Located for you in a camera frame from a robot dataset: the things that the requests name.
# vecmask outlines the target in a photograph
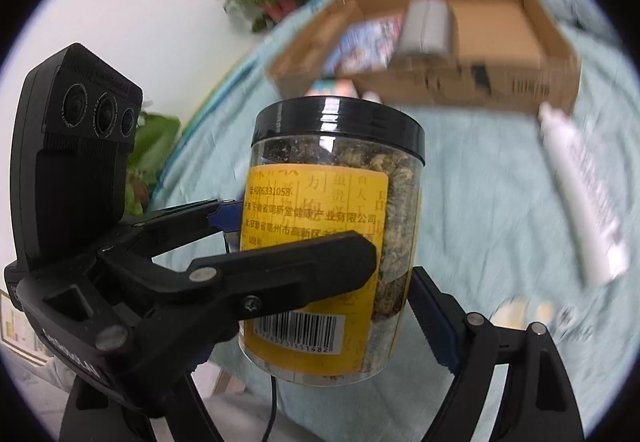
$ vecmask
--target jar lid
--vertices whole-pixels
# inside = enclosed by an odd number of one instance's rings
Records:
[[[251,145],[286,135],[340,135],[403,149],[424,165],[424,130],[395,108],[356,98],[305,96],[278,101],[255,120]]]

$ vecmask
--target blue cloth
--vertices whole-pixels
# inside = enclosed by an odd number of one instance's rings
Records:
[[[255,116],[278,99],[265,67],[329,1],[316,0],[278,25],[210,95],[162,175],[156,208],[241,195]],[[630,248],[628,273],[603,289],[583,288],[569,223],[533,117],[434,107],[401,110],[426,133],[416,264],[468,311],[490,317],[514,297],[529,301],[527,322],[543,302],[564,310],[550,330],[589,431],[622,386],[640,344],[640,86],[620,50],[575,28],[562,30],[582,57],[573,117],[598,155]],[[183,271],[191,258],[221,250],[220,239],[205,239],[163,255],[161,263]],[[217,346],[212,358],[257,395],[270,395],[268,376],[242,355],[236,340]],[[505,368],[494,374],[475,440],[488,439],[505,375]],[[450,382],[407,309],[383,372],[339,388],[281,382],[279,404],[328,442],[418,441]]]

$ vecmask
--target black cable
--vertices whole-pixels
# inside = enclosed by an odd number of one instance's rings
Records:
[[[278,411],[278,386],[276,383],[276,378],[271,375],[271,415],[269,415],[269,423],[267,424],[267,429],[264,431],[264,435],[262,436],[262,440],[260,442],[267,442],[269,440],[269,435],[271,434],[271,430],[273,429],[273,423],[276,422],[276,412]]]

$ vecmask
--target plastic jar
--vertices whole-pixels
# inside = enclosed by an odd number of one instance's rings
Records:
[[[239,342],[251,361],[313,386],[385,366],[410,281],[423,165],[422,127],[387,106],[311,96],[260,112],[241,250],[355,230],[376,246],[378,267],[362,289],[245,321]]]

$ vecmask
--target screw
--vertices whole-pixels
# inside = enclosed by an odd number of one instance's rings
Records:
[[[250,294],[242,300],[242,307],[247,312],[257,312],[262,308],[262,300],[259,297]]]
[[[469,324],[473,325],[474,327],[479,327],[482,323],[484,323],[484,318],[478,312],[467,314],[466,320],[469,321]]]
[[[107,327],[95,337],[95,347],[100,352],[111,352],[124,345],[128,334],[127,329],[122,325]]]
[[[193,271],[189,275],[189,279],[195,283],[200,283],[215,278],[217,273],[218,270],[215,267],[201,267]]]
[[[542,336],[542,334],[546,332],[546,327],[542,323],[535,321],[531,324],[531,330],[539,336]]]

